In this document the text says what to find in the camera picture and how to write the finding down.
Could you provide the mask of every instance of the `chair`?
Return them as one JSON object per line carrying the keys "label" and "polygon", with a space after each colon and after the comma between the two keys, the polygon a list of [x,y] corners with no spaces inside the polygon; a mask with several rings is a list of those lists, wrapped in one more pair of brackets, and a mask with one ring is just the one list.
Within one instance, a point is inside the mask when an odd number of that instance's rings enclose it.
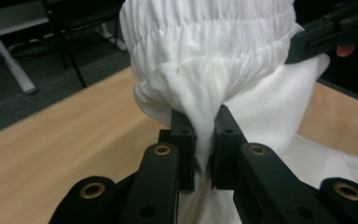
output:
{"label": "chair", "polygon": [[122,0],[42,0],[42,3],[54,29],[64,67],[67,67],[64,56],[66,53],[81,85],[87,87],[64,35],[108,21],[116,21],[115,34],[112,37],[116,39],[115,46],[117,46],[119,11]]}

